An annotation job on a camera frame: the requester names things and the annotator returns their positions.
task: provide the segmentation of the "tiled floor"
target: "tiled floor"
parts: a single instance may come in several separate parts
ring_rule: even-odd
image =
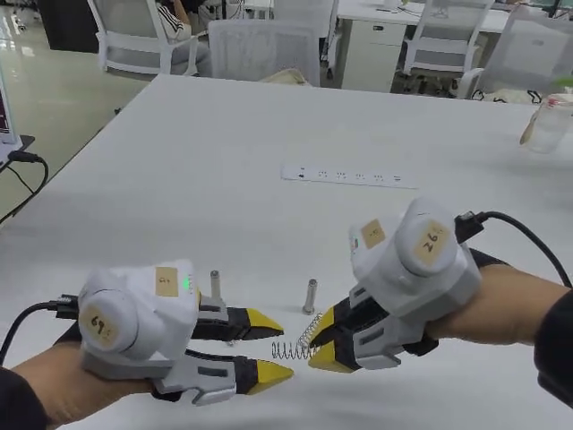
[[[147,84],[101,72],[93,54],[50,50],[41,25],[17,30],[7,7],[0,7],[0,67],[16,131],[36,137],[30,151],[52,175]],[[32,187],[41,179],[41,167],[14,168]],[[27,192],[12,172],[1,173],[0,217]]]

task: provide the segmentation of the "power strip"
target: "power strip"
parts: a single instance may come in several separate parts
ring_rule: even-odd
[[[381,171],[367,172],[345,168],[315,168],[305,164],[286,164],[280,176],[289,181],[330,182],[333,184],[387,186],[391,188],[417,189],[402,175]]]

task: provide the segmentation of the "metal cylinder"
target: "metal cylinder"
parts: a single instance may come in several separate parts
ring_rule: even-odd
[[[311,279],[308,281],[308,289],[306,289],[306,301],[303,306],[303,314],[311,315],[314,314],[314,299],[316,298],[316,288],[319,283],[316,279]]]
[[[221,278],[218,271],[211,272],[211,297],[222,299],[221,297]]]

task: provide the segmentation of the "numbered label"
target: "numbered label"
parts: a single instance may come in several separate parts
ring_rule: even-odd
[[[430,221],[428,228],[423,232],[414,254],[428,266],[432,266],[441,254],[441,250],[448,242],[449,230],[437,221]]]
[[[155,295],[160,297],[179,297],[176,267],[155,268]]]
[[[362,237],[364,238],[366,247],[371,249],[380,242],[383,242],[386,235],[384,234],[384,230],[382,229],[380,222],[377,219],[374,219],[362,227]]]
[[[117,338],[117,328],[95,306],[81,311],[80,324],[104,348],[111,347]]]

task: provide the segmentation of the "drawer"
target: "drawer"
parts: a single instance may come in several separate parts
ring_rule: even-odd
[[[348,51],[343,90],[390,92],[401,47],[363,43]]]
[[[352,43],[377,43],[401,47],[406,25],[383,22],[352,22]]]

